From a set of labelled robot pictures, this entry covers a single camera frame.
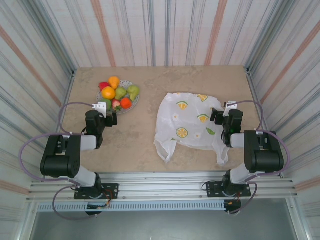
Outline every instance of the white plastic bag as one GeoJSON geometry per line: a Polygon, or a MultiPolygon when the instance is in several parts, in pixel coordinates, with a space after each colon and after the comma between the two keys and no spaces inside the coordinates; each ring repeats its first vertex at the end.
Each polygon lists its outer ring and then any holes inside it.
{"type": "Polygon", "coordinates": [[[210,121],[212,108],[223,111],[212,96],[191,93],[168,93],[162,101],[156,119],[154,144],[159,156],[168,163],[176,144],[201,150],[214,150],[217,163],[228,162],[228,150],[221,134],[222,126],[210,121]]]}

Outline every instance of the tabletop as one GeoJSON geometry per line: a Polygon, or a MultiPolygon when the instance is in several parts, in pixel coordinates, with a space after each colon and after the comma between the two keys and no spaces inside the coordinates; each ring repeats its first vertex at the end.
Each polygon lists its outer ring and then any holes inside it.
{"type": "MultiPolygon", "coordinates": [[[[212,150],[177,144],[173,157],[165,163],[154,145],[159,106],[167,93],[213,96],[221,104],[252,100],[242,66],[93,67],[79,68],[69,102],[96,103],[99,83],[118,76],[140,87],[139,101],[132,110],[118,115],[118,125],[106,127],[100,149],[81,152],[81,165],[93,172],[194,172],[229,170],[244,162],[244,152],[231,148],[226,165],[217,164],[212,150]]],[[[238,105],[243,111],[242,131],[259,125],[253,103],[238,105]]],[[[90,107],[70,105],[65,112],[65,130],[80,133],[86,126],[90,107]]]]}

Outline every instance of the fruit plate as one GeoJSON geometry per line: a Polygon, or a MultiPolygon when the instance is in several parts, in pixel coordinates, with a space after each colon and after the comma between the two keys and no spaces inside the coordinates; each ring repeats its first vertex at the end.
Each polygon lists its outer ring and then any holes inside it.
{"type": "MultiPolygon", "coordinates": [[[[127,89],[129,86],[131,86],[131,85],[134,85],[132,82],[130,82],[130,81],[127,81],[127,80],[120,80],[120,84],[119,84],[119,86],[118,87],[122,87],[122,88],[124,88],[124,89],[127,89]]],[[[138,103],[138,101],[139,101],[139,96],[140,96],[140,93],[138,94],[138,96],[136,96],[136,98],[135,98],[135,100],[133,101],[133,103],[132,103],[132,106],[130,107],[130,108],[127,108],[127,109],[121,109],[120,111],[117,111],[116,113],[117,114],[124,114],[124,113],[126,113],[126,112],[128,112],[128,111],[130,111],[131,109],[133,109],[136,105],[137,105],[137,103],[138,103]]],[[[124,98],[129,98],[129,93],[127,93],[125,96],[124,96],[124,98]]],[[[99,91],[98,92],[98,94],[96,95],[96,102],[100,102],[101,101],[101,99],[102,99],[102,95],[101,95],[101,92],[99,91]]],[[[107,110],[106,111],[107,113],[112,113],[112,110],[110,109],[110,110],[107,110]]]]}

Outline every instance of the strawberry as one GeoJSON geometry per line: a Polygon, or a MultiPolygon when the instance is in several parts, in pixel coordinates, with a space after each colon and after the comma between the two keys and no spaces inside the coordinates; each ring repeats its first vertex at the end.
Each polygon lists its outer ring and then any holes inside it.
{"type": "Polygon", "coordinates": [[[105,81],[99,83],[100,92],[102,92],[102,90],[106,87],[110,87],[110,84],[105,81]]]}
{"type": "Polygon", "coordinates": [[[117,99],[112,100],[112,109],[114,111],[120,111],[121,110],[121,103],[117,99]]]}

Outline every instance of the lemon print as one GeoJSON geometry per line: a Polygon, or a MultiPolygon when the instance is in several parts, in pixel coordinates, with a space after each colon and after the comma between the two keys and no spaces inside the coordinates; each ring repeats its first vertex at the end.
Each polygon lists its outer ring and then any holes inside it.
{"type": "Polygon", "coordinates": [[[204,124],[206,121],[208,121],[209,117],[205,114],[201,114],[198,116],[198,119],[204,124]]]}
{"type": "Polygon", "coordinates": [[[208,96],[207,96],[207,95],[198,94],[197,97],[200,98],[202,102],[204,102],[205,100],[208,99],[208,96]]]}
{"type": "Polygon", "coordinates": [[[178,137],[182,139],[188,136],[188,131],[183,127],[178,128],[175,132],[178,135],[178,137]]]}
{"type": "Polygon", "coordinates": [[[188,103],[186,103],[185,101],[179,101],[176,104],[178,104],[181,110],[185,110],[188,107],[188,103]]]}

